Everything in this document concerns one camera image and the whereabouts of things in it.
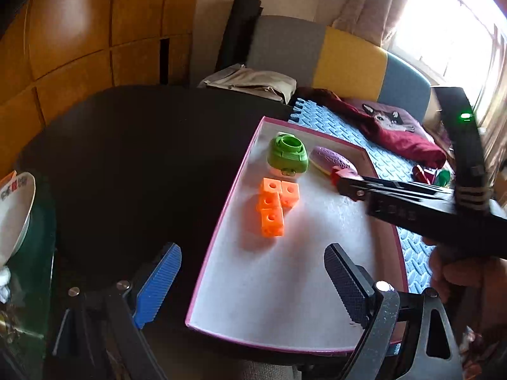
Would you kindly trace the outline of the person's right hand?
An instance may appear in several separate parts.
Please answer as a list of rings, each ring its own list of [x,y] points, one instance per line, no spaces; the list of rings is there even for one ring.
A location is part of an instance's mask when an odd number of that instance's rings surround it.
[[[437,244],[427,237],[423,242],[434,246],[429,260],[431,286],[444,301],[449,299],[452,286],[481,288],[486,304],[506,296],[504,259],[467,259],[445,264]]]

